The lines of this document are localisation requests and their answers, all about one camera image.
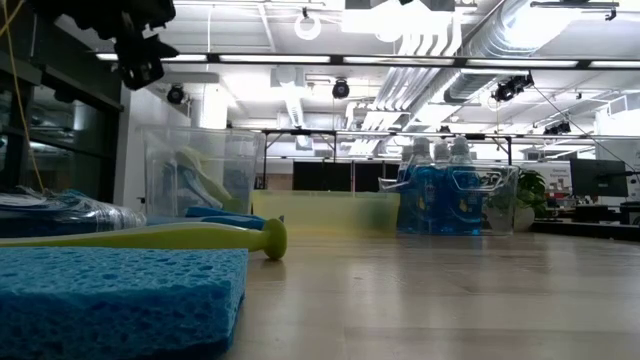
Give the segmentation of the green potted plant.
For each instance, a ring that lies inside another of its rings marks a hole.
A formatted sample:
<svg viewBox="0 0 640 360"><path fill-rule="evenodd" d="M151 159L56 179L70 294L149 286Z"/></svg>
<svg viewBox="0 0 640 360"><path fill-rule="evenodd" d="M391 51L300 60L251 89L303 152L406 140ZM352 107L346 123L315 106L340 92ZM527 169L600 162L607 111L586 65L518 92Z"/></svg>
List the green potted plant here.
<svg viewBox="0 0 640 360"><path fill-rule="evenodd" d="M507 230L509 233L527 232L546 203L544 177L533 169L516 167L503 191Z"/></svg>

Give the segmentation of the black office desk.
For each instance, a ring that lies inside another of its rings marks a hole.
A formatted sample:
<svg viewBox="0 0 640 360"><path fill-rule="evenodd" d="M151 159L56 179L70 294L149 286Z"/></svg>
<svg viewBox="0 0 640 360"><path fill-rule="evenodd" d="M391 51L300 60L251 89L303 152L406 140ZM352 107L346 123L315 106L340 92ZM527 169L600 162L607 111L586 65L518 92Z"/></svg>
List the black office desk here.
<svg viewBox="0 0 640 360"><path fill-rule="evenodd" d="M537 233L640 243L640 202L620 205L576 205L555 217L537 218L530 226Z"/></svg>

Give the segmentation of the white printed sign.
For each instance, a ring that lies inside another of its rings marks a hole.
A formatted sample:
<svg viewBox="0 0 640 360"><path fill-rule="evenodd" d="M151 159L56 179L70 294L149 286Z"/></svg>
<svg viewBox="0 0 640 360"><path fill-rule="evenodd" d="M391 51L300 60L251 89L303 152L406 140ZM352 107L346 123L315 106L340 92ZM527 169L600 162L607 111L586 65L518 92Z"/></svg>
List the white printed sign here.
<svg viewBox="0 0 640 360"><path fill-rule="evenodd" d="M547 189L551 192L569 193L572 190L571 171L568 163L548 164L544 170Z"/></svg>

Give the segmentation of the blue cellulose sponge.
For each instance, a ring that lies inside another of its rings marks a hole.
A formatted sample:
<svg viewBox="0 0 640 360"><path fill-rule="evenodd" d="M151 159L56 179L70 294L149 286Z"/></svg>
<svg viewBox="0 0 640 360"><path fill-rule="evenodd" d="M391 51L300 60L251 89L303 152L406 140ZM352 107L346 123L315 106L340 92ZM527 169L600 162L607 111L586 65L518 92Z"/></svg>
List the blue cellulose sponge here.
<svg viewBox="0 0 640 360"><path fill-rule="evenodd" d="M0 249L0 360L218 360L248 259L243 249Z"/></svg>
<svg viewBox="0 0 640 360"><path fill-rule="evenodd" d="M211 217L211 216L240 216L240 213L231 212L219 208L192 206L185 212L186 217Z"/></svg>

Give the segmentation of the clear plastic handled basket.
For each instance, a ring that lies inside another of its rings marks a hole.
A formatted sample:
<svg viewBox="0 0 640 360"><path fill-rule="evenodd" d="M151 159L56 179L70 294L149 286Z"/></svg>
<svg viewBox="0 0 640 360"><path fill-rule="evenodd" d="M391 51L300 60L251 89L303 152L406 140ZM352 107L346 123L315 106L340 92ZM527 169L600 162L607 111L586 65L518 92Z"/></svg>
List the clear plastic handled basket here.
<svg viewBox="0 0 640 360"><path fill-rule="evenodd" d="M483 236L483 235L509 235L507 230L505 207L503 203L503 191L509 184L510 177L514 174L516 166L500 165L500 164L473 164L480 178L480 188L478 191L482 194L482 230L479 235L464 235L453 232L451 212L448 207L447 215L449 226L445 234L436 234L432 236ZM398 193L399 185L397 180L380 179L379 187L382 192Z"/></svg>

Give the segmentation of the silver ventilation duct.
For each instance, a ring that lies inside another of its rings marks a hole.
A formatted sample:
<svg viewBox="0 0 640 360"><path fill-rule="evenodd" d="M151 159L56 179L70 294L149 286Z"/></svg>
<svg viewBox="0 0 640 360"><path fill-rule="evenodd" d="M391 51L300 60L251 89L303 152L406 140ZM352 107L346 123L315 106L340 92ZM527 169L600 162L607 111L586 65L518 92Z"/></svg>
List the silver ventilation duct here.
<svg viewBox="0 0 640 360"><path fill-rule="evenodd" d="M465 57L530 57L557 37L575 20L578 10L531 7L545 0L505 0L477 33L462 47ZM463 73L451 75L450 86L444 90L447 103L464 103L496 80L496 73Z"/></svg>

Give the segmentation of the tall clear plastic bin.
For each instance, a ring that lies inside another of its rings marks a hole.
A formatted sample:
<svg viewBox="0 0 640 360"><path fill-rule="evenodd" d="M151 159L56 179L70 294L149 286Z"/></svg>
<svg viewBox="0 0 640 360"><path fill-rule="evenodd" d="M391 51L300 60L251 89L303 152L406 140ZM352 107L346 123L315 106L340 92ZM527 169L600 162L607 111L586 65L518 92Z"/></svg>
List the tall clear plastic bin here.
<svg viewBox="0 0 640 360"><path fill-rule="evenodd" d="M261 134L236 129L210 130L188 127L144 126L141 128L144 149L145 212L149 216L186 217L177 214L162 200L159 192L162 167L177 164L175 152L182 147L195 149L204 172L220 182L234 197L242 200L250 212L251 192L262 160L264 138Z"/></svg>

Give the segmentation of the black low cabinets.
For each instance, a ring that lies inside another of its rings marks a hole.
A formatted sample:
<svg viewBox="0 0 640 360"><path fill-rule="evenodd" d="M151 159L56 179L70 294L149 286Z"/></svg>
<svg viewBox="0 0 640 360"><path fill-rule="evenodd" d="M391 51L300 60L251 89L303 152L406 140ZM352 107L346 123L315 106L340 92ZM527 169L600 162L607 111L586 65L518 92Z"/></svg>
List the black low cabinets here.
<svg viewBox="0 0 640 360"><path fill-rule="evenodd" d="M395 180L399 165L388 162L300 162L293 165L293 189L378 192L379 178Z"/></svg>

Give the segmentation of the black-legged background table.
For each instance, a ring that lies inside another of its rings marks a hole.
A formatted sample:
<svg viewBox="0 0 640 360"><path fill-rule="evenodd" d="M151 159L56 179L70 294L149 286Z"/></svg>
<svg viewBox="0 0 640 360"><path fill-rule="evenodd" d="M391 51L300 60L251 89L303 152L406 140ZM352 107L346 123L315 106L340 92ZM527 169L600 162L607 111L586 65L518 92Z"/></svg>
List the black-legged background table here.
<svg viewBox="0 0 640 360"><path fill-rule="evenodd" d="M387 138L387 137L395 137L395 136L406 136L406 137L428 137L428 138L454 138L457 136L462 136L467 138L468 140L473 141L484 141L484 140L494 140L494 139L504 139L508 146L505 150L508 163L512 164L513 156L512 156L512 144L514 138L523 138L523 135L520 134L489 134L489 133L443 133L443 132L403 132L403 131L347 131L347 130L323 130L323 129L259 129L257 133L264 134L266 138L269 138L271 134L277 135L291 135L291 136L320 136L327 135L334 138L334 141L330 143L333 147L337 145L337 138L340 136L353 136L353 137L364 137L364 138Z"/></svg>

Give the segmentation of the green dish brush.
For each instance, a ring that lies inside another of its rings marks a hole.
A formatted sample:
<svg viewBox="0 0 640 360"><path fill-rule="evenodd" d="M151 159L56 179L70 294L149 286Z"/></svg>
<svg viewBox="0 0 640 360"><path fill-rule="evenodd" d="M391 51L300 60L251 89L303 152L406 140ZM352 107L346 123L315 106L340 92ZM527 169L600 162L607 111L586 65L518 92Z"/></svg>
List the green dish brush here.
<svg viewBox="0 0 640 360"><path fill-rule="evenodd" d="M250 252L262 251L273 260L284 257L287 245L286 227L278 219L268 220L260 230L226 224L188 222L75 235L0 239L0 248L246 249Z"/></svg>
<svg viewBox="0 0 640 360"><path fill-rule="evenodd" d="M199 153L195 149L182 147L175 152L175 159L178 165L191 171L194 181L200 185L201 195L207 195L216 200L220 208L225 211L234 213L245 211L241 199L234 198L220 182L214 181L204 172Z"/></svg>

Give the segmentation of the yellow plastic tray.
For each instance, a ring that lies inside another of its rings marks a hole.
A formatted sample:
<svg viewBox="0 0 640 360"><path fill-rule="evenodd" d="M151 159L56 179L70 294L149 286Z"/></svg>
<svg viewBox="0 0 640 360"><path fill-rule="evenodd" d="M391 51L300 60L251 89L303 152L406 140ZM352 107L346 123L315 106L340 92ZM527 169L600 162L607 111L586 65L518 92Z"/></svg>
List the yellow plastic tray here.
<svg viewBox="0 0 640 360"><path fill-rule="evenodd" d="M296 236L392 237L400 197L395 193L256 190L252 206L263 218L284 219Z"/></svg>

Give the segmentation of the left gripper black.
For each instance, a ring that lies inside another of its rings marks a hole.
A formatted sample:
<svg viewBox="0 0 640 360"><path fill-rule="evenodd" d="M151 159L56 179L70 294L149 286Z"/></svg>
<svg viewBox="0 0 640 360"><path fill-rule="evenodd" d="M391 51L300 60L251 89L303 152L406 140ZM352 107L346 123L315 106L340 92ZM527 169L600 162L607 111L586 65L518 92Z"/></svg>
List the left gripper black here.
<svg viewBox="0 0 640 360"><path fill-rule="evenodd" d="M124 0L118 20L114 50L124 85L141 89L164 76L161 59L175 58L179 51L163 43L158 34L146 31L165 28L175 18L173 0Z"/></svg>

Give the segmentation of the black computer monitor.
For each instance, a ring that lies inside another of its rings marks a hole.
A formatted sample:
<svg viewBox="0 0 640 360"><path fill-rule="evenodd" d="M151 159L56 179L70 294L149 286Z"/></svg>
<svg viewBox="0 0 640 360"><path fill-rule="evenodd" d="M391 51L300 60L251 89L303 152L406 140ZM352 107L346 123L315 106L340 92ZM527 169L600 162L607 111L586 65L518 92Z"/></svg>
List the black computer monitor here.
<svg viewBox="0 0 640 360"><path fill-rule="evenodd" d="M572 193L576 196L627 197L626 172L622 161L571 159Z"/></svg>

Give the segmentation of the black ceiling spotlight cluster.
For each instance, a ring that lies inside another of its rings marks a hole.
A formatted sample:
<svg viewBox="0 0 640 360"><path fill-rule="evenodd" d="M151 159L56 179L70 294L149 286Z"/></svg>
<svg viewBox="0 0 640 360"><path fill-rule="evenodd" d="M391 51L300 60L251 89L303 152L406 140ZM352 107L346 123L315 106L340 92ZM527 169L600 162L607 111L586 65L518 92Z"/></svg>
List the black ceiling spotlight cluster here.
<svg viewBox="0 0 640 360"><path fill-rule="evenodd" d="M506 82L499 82L491 97L499 103L508 102L533 85L534 79L531 73L513 76Z"/></svg>

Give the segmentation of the ceiling light panel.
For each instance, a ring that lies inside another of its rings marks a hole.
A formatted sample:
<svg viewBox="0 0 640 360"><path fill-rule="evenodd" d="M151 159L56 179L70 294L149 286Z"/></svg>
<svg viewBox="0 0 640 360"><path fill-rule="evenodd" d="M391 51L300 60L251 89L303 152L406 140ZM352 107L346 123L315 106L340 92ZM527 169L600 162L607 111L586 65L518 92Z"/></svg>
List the ceiling light panel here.
<svg viewBox="0 0 640 360"><path fill-rule="evenodd" d="M611 70L640 70L640 60L596 60L589 64L590 69Z"/></svg>
<svg viewBox="0 0 640 360"><path fill-rule="evenodd" d="M117 62L118 57L115 53L97 53L96 57L101 61ZM202 54L181 54L172 58L162 58L165 63L206 63L208 58Z"/></svg>
<svg viewBox="0 0 640 360"><path fill-rule="evenodd" d="M449 58L418 58L418 57L364 57L345 56L345 64L370 64L370 65L390 65L390 66L449 66L454 63L454 59Z"/></svg>
<svg viewBox="0 0 640 360"><path fill-rule="evenodd" d="M331 61L326 55L241 55L227 54L220 55L219 60L224 63L320 63L326 64Z"/></svg>
<svg viewBox="0 0 640 360"><path fill-rule="evenodd" d="M577 65L575 60L541 59L470 59L466 62L472 67L505 68L570 68Z"/></svg>

